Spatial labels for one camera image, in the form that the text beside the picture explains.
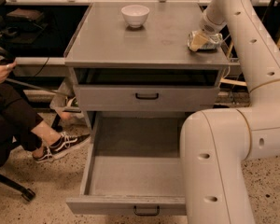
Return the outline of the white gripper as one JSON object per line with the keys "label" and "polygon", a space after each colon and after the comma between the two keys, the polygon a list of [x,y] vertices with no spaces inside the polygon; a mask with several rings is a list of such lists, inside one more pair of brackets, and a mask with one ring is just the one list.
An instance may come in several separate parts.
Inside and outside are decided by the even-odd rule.
{"label": "white gripper", "polygon": [[201,32],[192,32],[189,35],[189,49],[197,51],[208,42],[208,37],[204,34],[214,35],[224,28],[224,19],[220,12],[205,10],[199,21]]}

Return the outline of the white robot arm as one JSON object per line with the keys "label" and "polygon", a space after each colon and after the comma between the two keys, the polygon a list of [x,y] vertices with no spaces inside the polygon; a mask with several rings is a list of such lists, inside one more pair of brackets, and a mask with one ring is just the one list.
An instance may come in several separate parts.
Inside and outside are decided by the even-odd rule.
{"label": "white robot arm", "polygon": [[250,105],[185,120],[180,158],[188,224],[255,224],[241,163],[280,154],[280,49],[251,0],[213,0],[203,21],[228,27]]}

